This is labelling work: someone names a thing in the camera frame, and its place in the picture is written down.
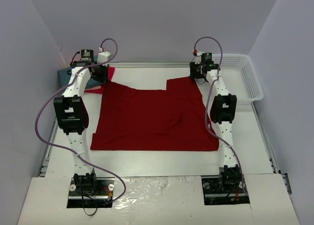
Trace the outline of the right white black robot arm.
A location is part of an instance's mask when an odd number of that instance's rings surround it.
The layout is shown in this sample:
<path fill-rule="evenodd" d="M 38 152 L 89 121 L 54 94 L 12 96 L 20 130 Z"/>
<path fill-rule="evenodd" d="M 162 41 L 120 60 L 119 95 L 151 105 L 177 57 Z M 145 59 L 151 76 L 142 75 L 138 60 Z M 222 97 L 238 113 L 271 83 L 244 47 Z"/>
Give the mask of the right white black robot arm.
<path fill-rule="evenodd" d="M 221 60 L 214 63 L 212 53 L 193 52 L 190 78 L 203 79 L 210 84 L 206 102 L 206 127 L 219 140 L 222 159 L 219 163 L 217 187 L 228 193 L 242 180 L 241 167 L 233 149 L 232 126 L 236 113 L 237 96 L 231 94 L 220 74 Z"/>

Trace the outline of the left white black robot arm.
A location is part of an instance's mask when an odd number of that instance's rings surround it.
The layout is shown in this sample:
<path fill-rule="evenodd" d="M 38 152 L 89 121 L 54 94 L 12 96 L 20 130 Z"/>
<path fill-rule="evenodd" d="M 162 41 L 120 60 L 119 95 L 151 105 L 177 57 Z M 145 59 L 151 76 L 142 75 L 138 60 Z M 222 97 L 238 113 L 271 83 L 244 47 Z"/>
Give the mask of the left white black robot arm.
<path fill-rule="evenodd" d="M 55 97 L 53 106 L 57 123 L 63 130 L 72 150 L 74 159 L 74 185 L 78 192 L 90 196 L 97 192 L 99 183 L 94 166 L 88 164 L 90 160 L 86 131 L 89 125 L 89 116 L 82 96 L 86 84 L 91 79 L 89 65 L 94 65 L 94 51 L 83 49 L 78 52 L 80 58 L 70 63 L 70 79 L 60 97 Z"/>

